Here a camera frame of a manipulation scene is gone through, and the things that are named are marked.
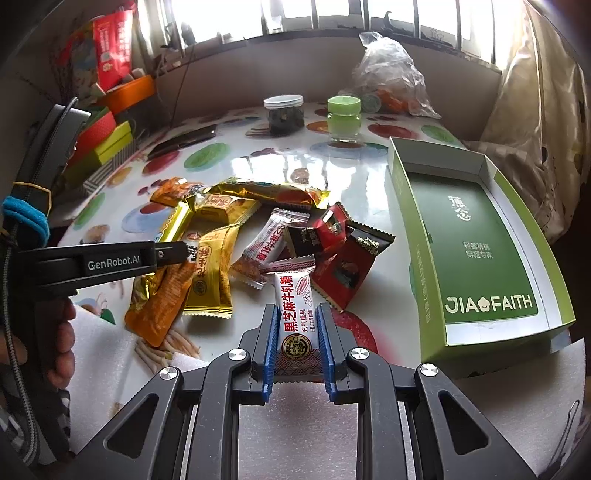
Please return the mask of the person's left hand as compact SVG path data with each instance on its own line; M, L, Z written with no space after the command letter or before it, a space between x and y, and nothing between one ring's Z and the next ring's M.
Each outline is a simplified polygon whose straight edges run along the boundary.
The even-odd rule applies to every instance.
M4 305L1 306L1 393L14 387L10 371L8 344L5 339ZM37 346L42 350L43 376L51 390L66 390L75 372L75 332L71 322L76 317L76 309L70 298L59 298L37 302L34 306L34 322L39 322ZM12 328L18 315L9 313L13 347L19 366L26 364L28 352Z

